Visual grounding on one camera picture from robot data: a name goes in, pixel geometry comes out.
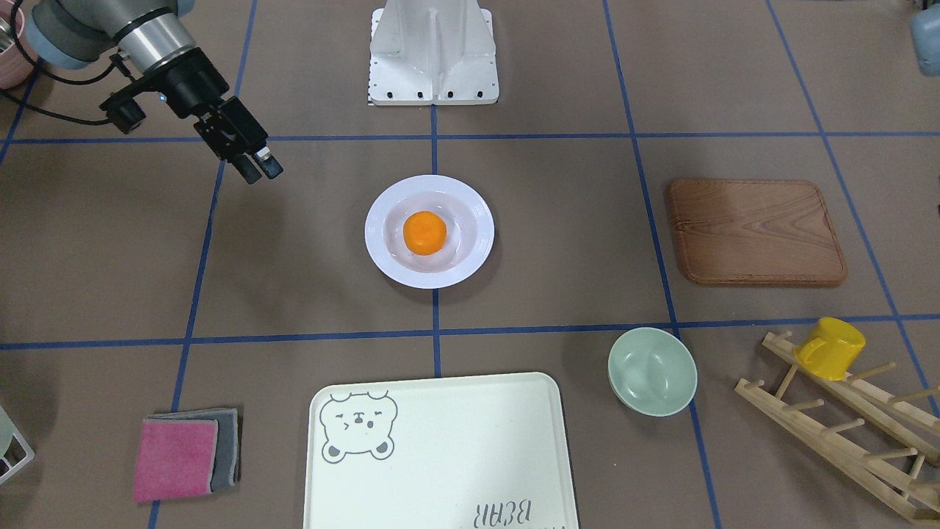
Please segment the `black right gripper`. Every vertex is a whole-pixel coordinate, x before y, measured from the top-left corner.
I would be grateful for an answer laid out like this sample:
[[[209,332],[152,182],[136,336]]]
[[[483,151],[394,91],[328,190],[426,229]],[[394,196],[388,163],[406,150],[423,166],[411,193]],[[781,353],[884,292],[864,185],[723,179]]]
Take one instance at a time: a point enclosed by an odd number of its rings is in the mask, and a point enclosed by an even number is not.
[[[152,87],[179,118],[197,118],[192,127],[217,158],[233,163],[248,184],[262,174],[275,179],[282,164],[267,146],[268,134],[236,97],[202,49],[185,51],[152,71]]]

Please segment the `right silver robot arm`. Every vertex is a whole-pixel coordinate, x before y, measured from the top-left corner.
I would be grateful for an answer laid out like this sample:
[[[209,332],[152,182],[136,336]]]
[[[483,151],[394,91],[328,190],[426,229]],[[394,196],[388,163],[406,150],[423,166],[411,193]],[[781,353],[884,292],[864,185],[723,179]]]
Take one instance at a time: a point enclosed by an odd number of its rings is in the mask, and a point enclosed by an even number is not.
[[[283,168],[268,134],[236,97],[181,18],[192,1],[40,1],[28,13],[24,36],[38,56],[62,69],[80,70],[111,51],[113,64],[134,65],[130,83],[101,105],[108,124],[128,134],[145,120],[137,96],[155,93],[194,130],[221,161],[249,184],[273,179]]]

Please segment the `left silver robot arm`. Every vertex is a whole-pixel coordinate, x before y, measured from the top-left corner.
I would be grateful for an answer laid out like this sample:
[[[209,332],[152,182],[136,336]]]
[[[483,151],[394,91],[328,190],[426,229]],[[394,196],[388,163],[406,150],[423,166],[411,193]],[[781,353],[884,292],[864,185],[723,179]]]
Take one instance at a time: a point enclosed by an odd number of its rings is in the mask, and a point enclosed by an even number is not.
[[[914,56],[920,73],[939,75],[939,4],[930,4],[914,15],[910,24]]]

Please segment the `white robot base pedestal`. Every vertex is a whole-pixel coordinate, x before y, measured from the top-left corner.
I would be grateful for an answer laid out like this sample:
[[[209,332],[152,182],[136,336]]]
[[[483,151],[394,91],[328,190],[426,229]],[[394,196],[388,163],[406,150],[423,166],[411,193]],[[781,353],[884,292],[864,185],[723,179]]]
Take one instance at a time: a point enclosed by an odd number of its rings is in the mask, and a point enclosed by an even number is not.
[[[372,11],[369,51],[372,105],[499,99],[493,15],[477,1],[387,1]]]

